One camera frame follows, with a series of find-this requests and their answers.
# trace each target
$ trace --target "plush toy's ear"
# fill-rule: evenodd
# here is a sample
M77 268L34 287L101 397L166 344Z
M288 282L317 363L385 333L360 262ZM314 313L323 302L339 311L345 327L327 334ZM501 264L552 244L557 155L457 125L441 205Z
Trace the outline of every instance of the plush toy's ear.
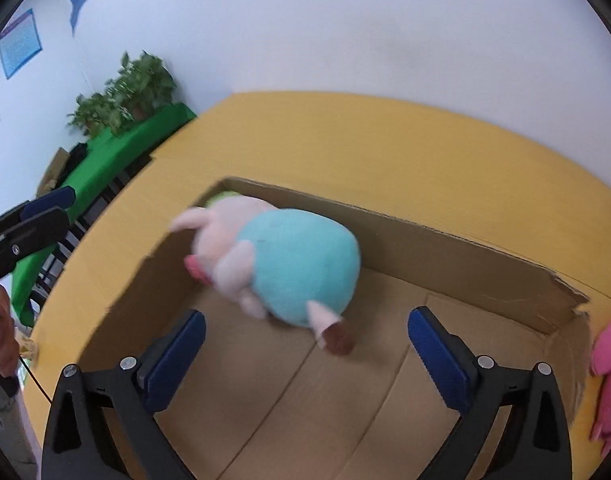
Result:
M204 207L193 207L183 211L170 224L170 231L176 232L183 229L201 229L210 221L210 212Z
M611 372L611 323L594 343L591 367L595 375L606 375Z

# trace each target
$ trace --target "wooden table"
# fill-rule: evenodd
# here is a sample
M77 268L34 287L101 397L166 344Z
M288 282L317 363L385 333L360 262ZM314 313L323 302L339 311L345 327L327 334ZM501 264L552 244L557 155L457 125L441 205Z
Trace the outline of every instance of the wooden table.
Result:
M225 176L351 203L554 269L587 294L594 335L611 320L611 190L545 147L443 110L309 92L230 97L179 131L92 226L32 337L49 394L170 220ZM588 435L601 381L588 378L571 429L576 479L600 462ZM32 383L39 435L49 405Z

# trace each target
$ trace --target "green table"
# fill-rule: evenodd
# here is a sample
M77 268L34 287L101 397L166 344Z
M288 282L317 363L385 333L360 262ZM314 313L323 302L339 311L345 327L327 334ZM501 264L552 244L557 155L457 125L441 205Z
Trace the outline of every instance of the green table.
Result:
M186 105L173 104L120 136L104 130L90 139L88 155L63 183L76 192L76 202L67 210L70 222L92 205L117 174L195 117ZM12 273L12 307L25 326L34 326L34 313L28 307L29 295L54 248L45 248L21 260Z

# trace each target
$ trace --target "metal screw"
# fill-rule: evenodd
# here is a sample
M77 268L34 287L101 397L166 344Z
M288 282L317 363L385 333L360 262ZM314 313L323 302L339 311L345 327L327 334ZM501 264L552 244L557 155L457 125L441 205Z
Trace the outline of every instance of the metal screw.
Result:
M136 366L136 359L133 357L125 357L121 360L121 368L124 370L131 370Z
M494 366L494 359L492 359L491 357L487 355L480 356L476 360L476 362L479 364L481 368L485 368L486 370L489 370L490 368Z
M552 368L548 363L539 363L537 365L537 370L539 370L543 375L550 375L552 373Z
M76 365L67 365L63 369L63 375L65 377L72 377L77 371Z

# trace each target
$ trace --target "teal plush body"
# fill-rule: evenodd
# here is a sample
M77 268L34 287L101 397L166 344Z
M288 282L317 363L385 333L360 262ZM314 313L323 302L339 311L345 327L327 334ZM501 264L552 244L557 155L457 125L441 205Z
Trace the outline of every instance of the teal plush body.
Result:
M308 327L308 301L340 315L352 299L361 254L341 224L308 211L274 209L248 222L237 240L254 245L252 289L279 319Z

